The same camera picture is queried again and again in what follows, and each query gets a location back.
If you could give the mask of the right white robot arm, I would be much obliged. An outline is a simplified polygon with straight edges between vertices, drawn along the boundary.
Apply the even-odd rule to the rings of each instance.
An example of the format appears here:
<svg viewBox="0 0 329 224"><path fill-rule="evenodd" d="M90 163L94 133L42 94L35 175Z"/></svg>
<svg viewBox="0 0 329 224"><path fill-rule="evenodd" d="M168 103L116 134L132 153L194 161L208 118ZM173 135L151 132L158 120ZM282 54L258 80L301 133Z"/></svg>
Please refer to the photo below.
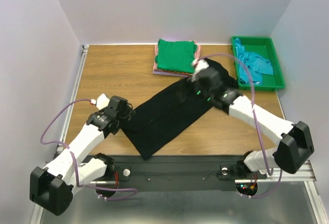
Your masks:
<svg viewBox="0 0 329 224"><path fill-rule="evenodd" d="M254 127L275 146L252 151L238 164L239 176L248 178L254 172L281 169L295 174L314 152L309 126L292 123L256 105L238 89L230 88L213 67L198 65L191 78L197 95L204 96L215 108Z"/></svg>

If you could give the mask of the black t shirt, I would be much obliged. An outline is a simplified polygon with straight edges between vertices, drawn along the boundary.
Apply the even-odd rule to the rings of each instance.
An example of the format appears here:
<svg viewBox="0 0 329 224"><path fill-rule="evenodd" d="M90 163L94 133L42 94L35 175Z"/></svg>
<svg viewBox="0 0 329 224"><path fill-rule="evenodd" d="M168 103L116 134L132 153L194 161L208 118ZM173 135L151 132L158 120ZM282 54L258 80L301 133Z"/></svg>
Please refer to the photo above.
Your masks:
<svg viewBox="0 0 329 224"><path fill-rule="evenodd" d="M144 160L176 138L213 106L197 95L189 78L169 85L134 109L121 129Z"/></svg>

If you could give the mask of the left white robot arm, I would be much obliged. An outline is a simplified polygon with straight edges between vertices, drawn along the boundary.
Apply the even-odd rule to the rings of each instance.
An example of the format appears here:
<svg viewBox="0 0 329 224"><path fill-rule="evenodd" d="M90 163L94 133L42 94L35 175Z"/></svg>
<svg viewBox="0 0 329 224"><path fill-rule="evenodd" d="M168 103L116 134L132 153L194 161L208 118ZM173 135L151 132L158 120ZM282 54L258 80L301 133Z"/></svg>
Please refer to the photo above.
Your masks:
<svg viewBox="0 0 329 224"><path fill-rule="evenodd" d="M71 204L73 197L82 189L94 189L98 198L111 200L104 192L127 192L129 196L137 193L134 188L120 189L119 175L114 160L102 153L81 165L91 150L115 135L123 122L135 114L127 99L101 94L89 103L96 106L97 112L91 114L81 131L70 144L64 144L63 151L44 167L36 167L30 174L29 198L32 202L59 216Z"/></svg>

